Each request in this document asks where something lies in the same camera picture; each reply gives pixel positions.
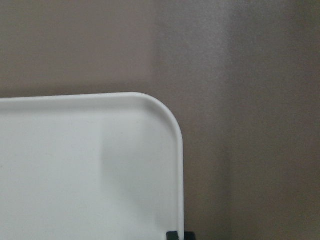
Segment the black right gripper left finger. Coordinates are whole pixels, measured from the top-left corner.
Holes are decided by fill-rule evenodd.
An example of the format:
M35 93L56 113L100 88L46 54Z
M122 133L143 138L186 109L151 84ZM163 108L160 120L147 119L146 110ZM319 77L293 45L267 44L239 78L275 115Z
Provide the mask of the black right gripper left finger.
M168 231L166 233L167 240L179 240L179 234L177 231Z

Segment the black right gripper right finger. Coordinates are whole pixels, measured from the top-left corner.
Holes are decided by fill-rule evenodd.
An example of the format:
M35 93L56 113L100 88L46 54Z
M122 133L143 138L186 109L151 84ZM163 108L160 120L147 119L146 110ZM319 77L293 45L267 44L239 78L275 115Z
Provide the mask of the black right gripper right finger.
M184 240L196 240L196 234L192 231L185 231Z

